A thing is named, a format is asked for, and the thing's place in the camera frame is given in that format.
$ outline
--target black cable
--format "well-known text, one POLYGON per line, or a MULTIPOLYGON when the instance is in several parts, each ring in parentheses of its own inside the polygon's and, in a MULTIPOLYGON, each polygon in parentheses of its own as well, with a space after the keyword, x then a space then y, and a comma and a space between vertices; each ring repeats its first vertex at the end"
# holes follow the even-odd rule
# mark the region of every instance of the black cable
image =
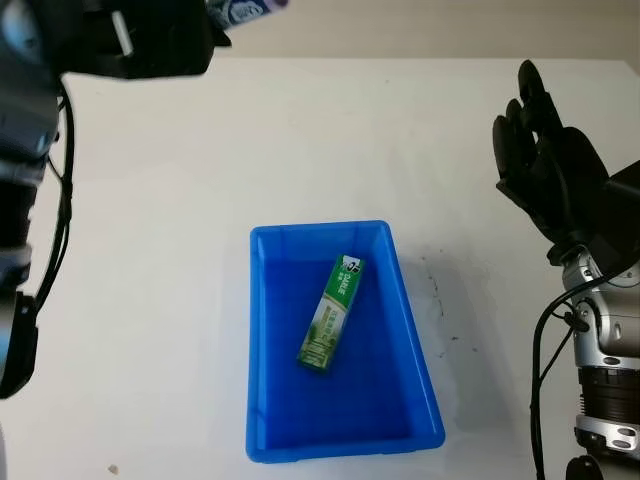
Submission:
MULTIPOLYGON (((572 313, 575 313, 575 310, 573 309, 573 305, 571 305, 569 302, 564 302, 563 305, 569 308, 569 310, 571 310, 572 313)), ((551 315, 553 315, 556 318, 559 318, 560 320, 564 320, 564 315, 558 315, 556 312, 553 312, 551 315)))
POLYGON ((56 166, 53 164, 53 161, 51 160, 51 157, 47 157, 47 163, 49 164, 49 168, 51 169, 51 171, 53 172, 53 174, 56 176, 56 178, 58 179, 58 181, 60 183, 62 183, 62 175, 60 175, 60 172, 58 172, 58 169, 56 168, 56 166))
POLYGON ((549 360, 549 363, 547 363, 547 366, 545 367, 545 369, 542 371, 542 375, 540 375, 540 385, 542 385, 542 382, 544 382, 544 379, 547 376, 547 373, 549 373, 549 370, 551 370, 551 367, 553 367, 553 364, 560 356, 562 349, 571 338, 571 335, 573 335, 573 327, 569 327, 567 334, 562 339, 562 342, 560 342, 560 345, 558 345, 558 348, 556 349, 555 353, 551 356, 551 359, 549 360))
POLYGON ((58 203, 58 219, 56 229, 53 236, 53 244, 51 247, 51 255, 49 263, 45 270, 44 277, 38 293, 36 294, 36 308, 38 311, 44 305, 53 282, 60 271, 62 260, 67 252, 69 245, 69 227, 71 223, 71 199, 73 196, 73 165, 75 155, 75 122, 73 116, 73 107, 67 89, 61 79, 58 80, 58 88, 62 101, 60 103, 64 110, 65 116, 65 158, 64 172, 60 174, 49 159, 49 165, 56 173, 60 180, 60 201, 58 203))
POLYGON ((611 272, 590 280, 581 285, 578 285, 570 290, 567 290, 562 295, 553 300, 547 308, 544 309, 542 315, 538 319, 536 328, 533 334, 533 365, 531 375, 531 409, 530 415, 530 429, 531 429, 531 449, 533 451, 533 461, 536 466, 536 474, 538 480, 545 480, 544 473, 544 455, 542 451, 542 430, 540 426, 540 387, 542 386, 542 380, 544 377, 540 375, 540 346, 542 343, 542 332, 547 324, 547 321, 552 316, 553 312, 563 303, 568 302, 571 298, 579 295, 582 292, 591 290, 593 288, 608 282, 609 280, 617 277, 625 270, 628 270, 634 265, 640 258, 631 260, 628 264, 624 263, 624 268, 613 269, 611 272))

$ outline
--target blue bin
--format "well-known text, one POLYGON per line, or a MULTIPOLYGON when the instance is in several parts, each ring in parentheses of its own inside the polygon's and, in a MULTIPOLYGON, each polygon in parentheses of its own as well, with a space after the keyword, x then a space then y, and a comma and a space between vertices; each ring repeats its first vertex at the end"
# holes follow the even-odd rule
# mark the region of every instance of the blue bin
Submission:
POLYGON ((248 456, 263 463, 436 448, 444 427, 389 225, 251 233, 248 456), (296 355, 338 255, 367 263, 330 370, 296 355))

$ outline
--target table surface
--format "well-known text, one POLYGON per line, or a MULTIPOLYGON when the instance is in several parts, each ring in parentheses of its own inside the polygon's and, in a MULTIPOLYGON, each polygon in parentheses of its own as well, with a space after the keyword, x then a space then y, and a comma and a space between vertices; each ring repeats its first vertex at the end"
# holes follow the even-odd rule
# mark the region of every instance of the table surface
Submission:
MULTIPOLYGON (((640 158, 625 64, 539 61, 610 171, 640 158)), ((72 78, 71 249, 36 373, 0 404, 9 478, 533 478, 531 336, 561 290, 547 241, 494 188, 512 60, 232 60, 199 79, 72 78), (349 188, 324 185, 350 179, 349 188), (252 463, 244 452, 249 231, 390 223, 447 441, 405 455, 252 463)), ((60 149, 54 158, 60 158, 60 149)), ((57 204, 32 218, 33 278, 57 204)), ((549 354, 564 326, 546 334, 549 354)), ((543 394, 549 478, 580 453, 571 349, 543 394)), ((610 478, 623 478, 616 472, 610 478)))

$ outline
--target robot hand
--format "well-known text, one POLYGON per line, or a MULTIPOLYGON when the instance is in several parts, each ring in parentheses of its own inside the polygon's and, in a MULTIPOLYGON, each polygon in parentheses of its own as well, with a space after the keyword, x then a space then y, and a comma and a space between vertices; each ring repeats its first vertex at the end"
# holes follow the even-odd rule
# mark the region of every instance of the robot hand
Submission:
MULTIPOLYGON (((531 437, 543 480, 540 339, 552 307, 567 300, 583 391, 576 439, 592 455, 640 461, 640 161, 610 177, 587 137, 562 125, 530 61, 518 83, 522 104, 511 100, 493 126, 497 188, 553 243, 547 257, 564 267, 567 288, 534 335, 531 437)), ((567 478, 598 478, 596 470, 580 457, 567 478)))

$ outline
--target green box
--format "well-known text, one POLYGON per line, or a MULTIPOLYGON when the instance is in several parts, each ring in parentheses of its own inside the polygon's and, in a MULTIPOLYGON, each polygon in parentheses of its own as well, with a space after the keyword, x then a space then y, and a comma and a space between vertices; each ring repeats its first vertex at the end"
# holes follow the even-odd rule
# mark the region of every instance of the green box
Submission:
POLYGON ((336 260, 298 353, 298 361, 305 367, 321 372, 329 368, 363 269, 364 261, 359 258, 340 255, 336 260))

